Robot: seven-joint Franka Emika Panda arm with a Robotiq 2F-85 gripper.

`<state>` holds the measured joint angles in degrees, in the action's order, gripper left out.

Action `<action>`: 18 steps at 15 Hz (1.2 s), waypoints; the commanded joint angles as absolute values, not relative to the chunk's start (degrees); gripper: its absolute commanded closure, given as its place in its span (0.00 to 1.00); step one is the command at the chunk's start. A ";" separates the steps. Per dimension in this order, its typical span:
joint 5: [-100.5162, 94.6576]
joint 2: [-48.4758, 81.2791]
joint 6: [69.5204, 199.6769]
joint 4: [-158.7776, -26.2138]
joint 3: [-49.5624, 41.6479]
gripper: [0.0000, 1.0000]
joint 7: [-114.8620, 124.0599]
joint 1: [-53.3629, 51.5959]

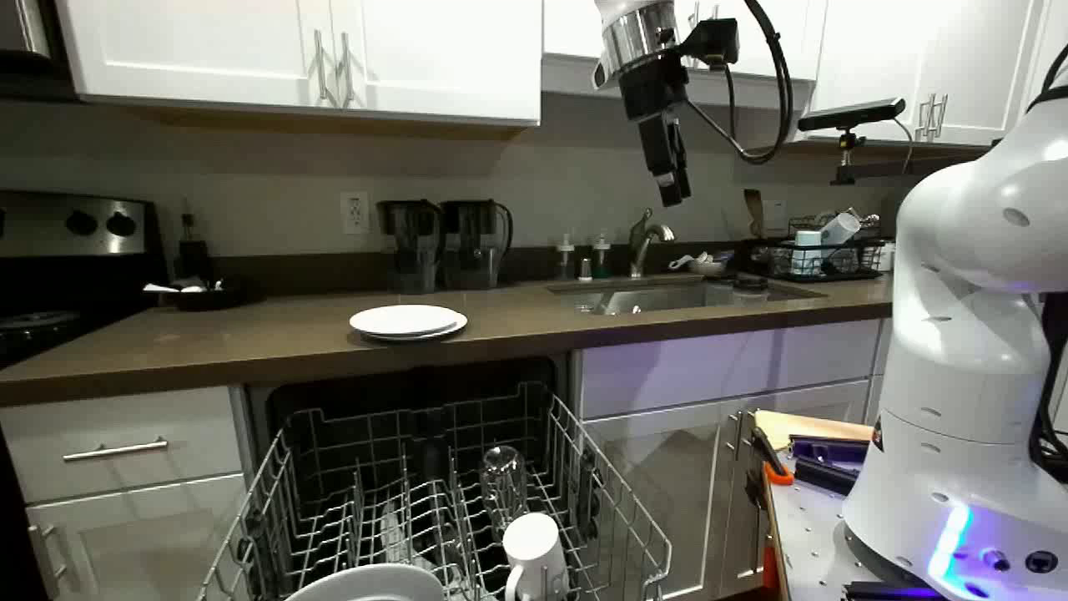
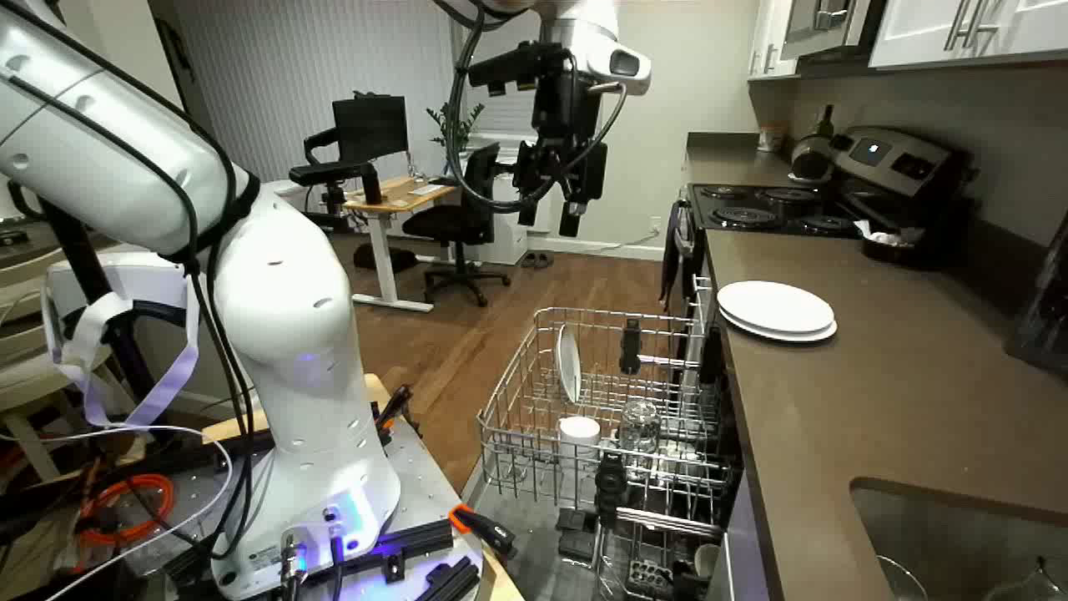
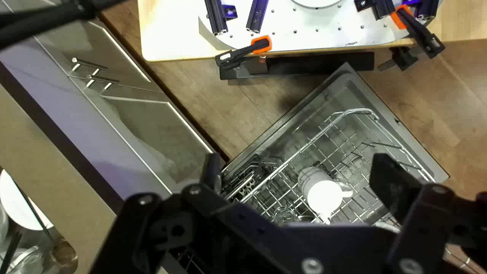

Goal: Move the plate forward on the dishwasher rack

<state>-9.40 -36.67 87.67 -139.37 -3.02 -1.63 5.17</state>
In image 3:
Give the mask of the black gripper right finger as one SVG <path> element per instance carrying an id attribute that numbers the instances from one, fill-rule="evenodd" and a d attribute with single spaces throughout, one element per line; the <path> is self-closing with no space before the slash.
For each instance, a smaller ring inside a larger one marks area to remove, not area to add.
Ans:
<path id="1" fill-rule="evenodd" d="M 447 246 L 456 246 L 477 267 L 487 267 L 487 194 L 473 200 L 450 188 L 422 183 L 390 156 L 375 154 L 369 188 L 400 224 L 386 258 L 395 274 L 457 274 L 442 259 Z"/>

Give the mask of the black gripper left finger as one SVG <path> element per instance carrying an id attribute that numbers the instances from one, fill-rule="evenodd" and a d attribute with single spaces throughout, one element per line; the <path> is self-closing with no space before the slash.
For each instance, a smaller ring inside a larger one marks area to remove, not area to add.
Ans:
<path id="1" fill-rule="evenodd" d="M 144 192 L 127 198 L 116 215 L 89 274 L 156 274 L 182 272 L 194 262 L 203 274 L 238 274 L 238 256 L 217 212 L 220 159 L 205 157 L 197 183 L 167 200 Z"/>

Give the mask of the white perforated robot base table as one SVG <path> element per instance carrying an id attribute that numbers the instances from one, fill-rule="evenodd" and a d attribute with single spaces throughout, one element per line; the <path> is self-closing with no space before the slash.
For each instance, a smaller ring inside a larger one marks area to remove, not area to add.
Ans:
<path id="1" fill-rule="evenodd" d="M 389 16 L 357 11 L 354 0 L 264 0 L 256 29 L 247 25 L 252 0 L 218 2 L 235 17 L 212 28 L 203 0 L 136 0 L 142 58 L 211 58 L 256 37 L 270 39 L 272 54 L 372 48 L 406 37 Z"/>

